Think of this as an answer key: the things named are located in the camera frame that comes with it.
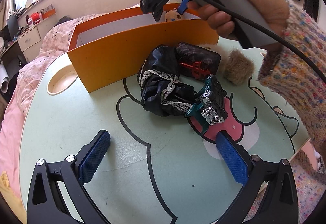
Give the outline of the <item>person right hand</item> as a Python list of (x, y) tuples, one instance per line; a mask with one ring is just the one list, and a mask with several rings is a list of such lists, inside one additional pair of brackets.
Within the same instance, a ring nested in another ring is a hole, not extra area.
[[(260, 12), (269, 27), (278, 36), (283, 36), (283, 31), (287, 26), (287, 18), (289, 17), (289, 6), (285, 0), (249, 0), (254, 7)], [(197, 10), (199, 17), (206, 21), (209, 26), (214, 29), (219, 36), (230, 38), (235, 25), (231, 21), (231, 16), (227, 13), (213, 7), (212, 5), (204, 5), (200, 7), (195, 2), (188, 4), (190, 9)]]

